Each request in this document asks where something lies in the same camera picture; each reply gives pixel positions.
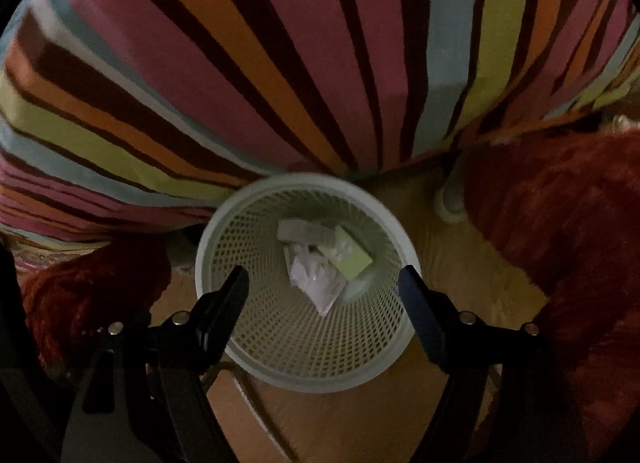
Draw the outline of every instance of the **trash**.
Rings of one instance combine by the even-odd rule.
[[[340,226],[335,228],[334,246],[319,245],[318,250],[346,277],[347,281],[353,281],[373,262],[370,255]]]
[[[289,271],[292,286],[297,286],[314,303],[320,316],[329,313],[347,280],[320,253],[297,253]]]
[[[332,247],[335,233],[330,228],[302,219],[282,219],[278,223],[278,240],[283,243]]]

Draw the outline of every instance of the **striped fabric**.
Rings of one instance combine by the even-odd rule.
[[[630,0],[24,0],[0,39],[0,230],[24,267],[575,120],[640,70]]]

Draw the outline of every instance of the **silver bolt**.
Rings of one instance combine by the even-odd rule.
[[[524,325],[524,331],[529,335],[531,335],[532,337],[535,337],[536,335],[540,335],[540,328],[535,324],[533,324],[532,322],[527,322]]]
[[[176,326],[184,326],[188,323],[190,314],[188,311],[177,311],[174,313],[174,316],[171,318],[171,322],[173,322]]]
[[[109,335],[119,335],[124,330],[124,324],[122,322],[114,322],[108,328]]]
[[[462,322],[462,324],[472,326],[476,323],[476,319],[478,319],[478,317],[475,313],[471,313],[470,311],[460,312],[460,322]]]

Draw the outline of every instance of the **perforated basket wall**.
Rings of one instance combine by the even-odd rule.
[[[374,259],[362,275],[364,287],[355,293],[348,288],[324,318],[289,283],[276,230],[280,219],[294,217],[340,224]],[[388,367],[412,332],[396,290],[398,272],[407,262],[399,255],[398,239],[408,239],[394,241],[383,218],[393,219],[391,214],[372,217],[352,197],[310,188],[278,190],[229,211],[218,227],[219,239],[210,245],[210,287],[219,288],[236,265],[250,275],[249,298],[229,354],[258,378],[304,391],[352,387]]]

